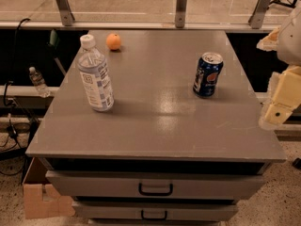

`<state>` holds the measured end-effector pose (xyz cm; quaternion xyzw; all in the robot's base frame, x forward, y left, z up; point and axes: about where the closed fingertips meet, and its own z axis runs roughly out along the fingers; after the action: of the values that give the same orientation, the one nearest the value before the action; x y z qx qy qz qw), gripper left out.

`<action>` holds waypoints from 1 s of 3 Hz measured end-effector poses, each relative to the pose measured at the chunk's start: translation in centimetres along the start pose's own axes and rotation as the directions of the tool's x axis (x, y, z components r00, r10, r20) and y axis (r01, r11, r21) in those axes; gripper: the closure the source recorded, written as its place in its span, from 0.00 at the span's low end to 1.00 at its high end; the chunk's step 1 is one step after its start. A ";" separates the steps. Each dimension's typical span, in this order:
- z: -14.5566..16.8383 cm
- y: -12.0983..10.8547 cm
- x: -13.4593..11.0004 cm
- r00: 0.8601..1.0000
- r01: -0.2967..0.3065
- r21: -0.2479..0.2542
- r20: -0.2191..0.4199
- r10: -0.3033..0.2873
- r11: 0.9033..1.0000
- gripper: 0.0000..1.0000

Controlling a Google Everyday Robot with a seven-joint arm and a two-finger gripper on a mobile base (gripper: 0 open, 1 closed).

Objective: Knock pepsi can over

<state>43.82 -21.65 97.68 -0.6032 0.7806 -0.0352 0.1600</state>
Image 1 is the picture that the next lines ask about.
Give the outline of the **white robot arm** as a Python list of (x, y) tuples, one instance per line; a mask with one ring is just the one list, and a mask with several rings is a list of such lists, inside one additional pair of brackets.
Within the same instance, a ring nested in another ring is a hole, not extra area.
[(288, 64), (282, 73), (272, 72), (259, 118), (260, 128), (275, 130), (301, 105), (301, 8), (295, 8), (257, 47), (276, 51), (277, 58)]

